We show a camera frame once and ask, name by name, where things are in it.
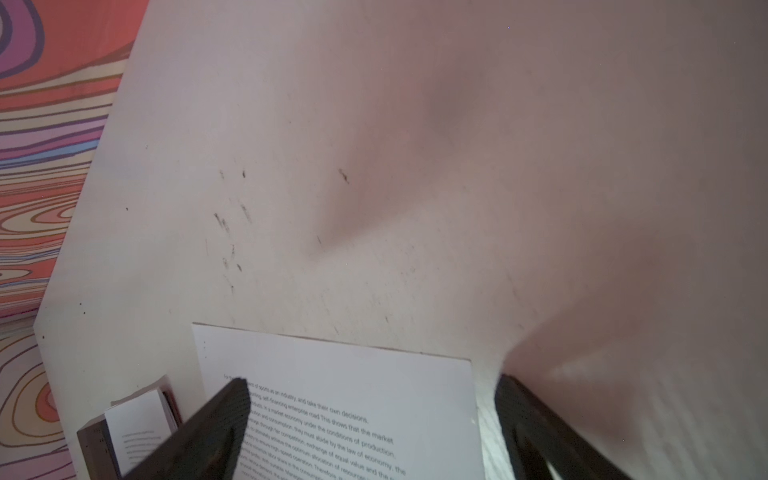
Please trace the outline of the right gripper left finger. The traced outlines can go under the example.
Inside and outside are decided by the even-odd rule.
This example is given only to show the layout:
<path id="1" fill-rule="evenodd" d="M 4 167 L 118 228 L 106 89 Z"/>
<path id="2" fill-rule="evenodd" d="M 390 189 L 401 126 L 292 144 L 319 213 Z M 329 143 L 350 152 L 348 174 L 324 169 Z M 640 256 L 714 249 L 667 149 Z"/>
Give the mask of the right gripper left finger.
<path id="1" fill-rule="evenodd" d="M 244 378 L 230 380 L 123 477 L 127 480 L 232 480 L 250 409 L 247 381 Z"/>

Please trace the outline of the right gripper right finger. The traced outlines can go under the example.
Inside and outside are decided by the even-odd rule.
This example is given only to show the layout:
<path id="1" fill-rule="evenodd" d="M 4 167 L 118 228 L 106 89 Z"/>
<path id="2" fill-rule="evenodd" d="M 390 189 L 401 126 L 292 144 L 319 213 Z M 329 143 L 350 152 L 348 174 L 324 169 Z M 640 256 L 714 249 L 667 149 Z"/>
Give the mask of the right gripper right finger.
<path id="1" fill-rule="evenodd" d="M 502 375 L 494 405 L 517 479 L 626 479 L 517 378 Z"/>

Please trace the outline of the printed paper sheet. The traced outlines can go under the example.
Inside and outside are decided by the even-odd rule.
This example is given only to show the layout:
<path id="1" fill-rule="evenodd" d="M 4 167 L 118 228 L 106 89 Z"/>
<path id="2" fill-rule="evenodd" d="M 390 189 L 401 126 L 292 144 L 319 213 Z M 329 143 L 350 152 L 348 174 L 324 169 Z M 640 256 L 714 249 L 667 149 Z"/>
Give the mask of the printed paper sheet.
<path id="1" fill-rule="evenodd" d="M 204 389 L 246 381 L 238 479 L 481 479 L 466 359 L 196 324 Z"/>
<path id="2" fill-rule="evenodd" d="M 182 423 L 167 376 L 113 402 L 105 419 L 121 477 L 153 453 Z"/>

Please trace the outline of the orange black file folder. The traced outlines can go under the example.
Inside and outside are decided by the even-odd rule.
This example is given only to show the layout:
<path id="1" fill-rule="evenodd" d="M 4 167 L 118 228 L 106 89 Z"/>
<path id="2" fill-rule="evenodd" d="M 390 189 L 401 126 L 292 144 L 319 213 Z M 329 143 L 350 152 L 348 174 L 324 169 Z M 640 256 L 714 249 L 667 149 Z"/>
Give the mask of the orange black file folder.
<path id="1" fill-rule="evenodd" d="M 77 432 L 87 472 L 92 479 L 121 479 L 105 413 Z"/>

